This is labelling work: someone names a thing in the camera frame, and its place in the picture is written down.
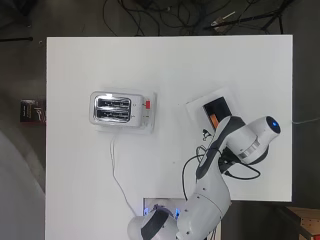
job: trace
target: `gray floor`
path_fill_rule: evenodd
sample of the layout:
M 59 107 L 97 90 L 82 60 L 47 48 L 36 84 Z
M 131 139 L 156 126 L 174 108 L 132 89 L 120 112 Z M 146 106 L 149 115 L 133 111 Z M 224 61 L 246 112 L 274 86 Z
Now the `gray floor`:
M 215 0 L 212 10 L 225 0 Z M 170 0 L 159 0 L 162 6 L 173 5 Z M 278 0 L 261 0 L 243 17 L 268 12 L 279 5 Z M 0 101 L 9 111 L 2 112 L 14 119 L 15 125 L 29 140 L 42 164 L 45 166 L 45 127 L 25 126 L 19 123 L 20 99 L 43 98 L 46 95 L 46 37 L 49 36 L 112 36 L 102 19 L 103 0 L 89 1 L 39 1 L 32 11 L 31 28 L 12 25 L 0 29 L 0 38 L 33 36 L 33 42 L 0 43 Z M 246 7 L 244 0 L 233 0 L 225 9 L 213 14 L 203 23 L 210 24 L 219 16 L 236 10 L 238 14 Z M 136 26 L 115 0 L 109 0 L 105 15 L 113 30 L 120 36 L 134 36 Z M 320 116 L 320 2 L 297 0 L 284 14 L 285 33 L 294 35 L 293 60 L 293 119 L 303 121 Z M 168 23 L 178 24 L 175 19 Z M 156 25 L 147 16 L 142 17 L 142 28 L 147 36 L 155 36 Z M 277 23 L 270 27 L 270 33 L 279 33 Z M 161 26 L 161 34 L 175 36 L 176 29 Z M 200 35 L 211 32 L 199 31 Z M 260 34 L 257 30 L 233 27 L 232 34 Z M 320 122 L 293 126 L 293 203 L 292 205 L 320 208 Z M 223 220 L 223 239 L 294 239 L 286 227 L 277 227 L 278 218 L 272 207 L 261 203 L 235 202 Z

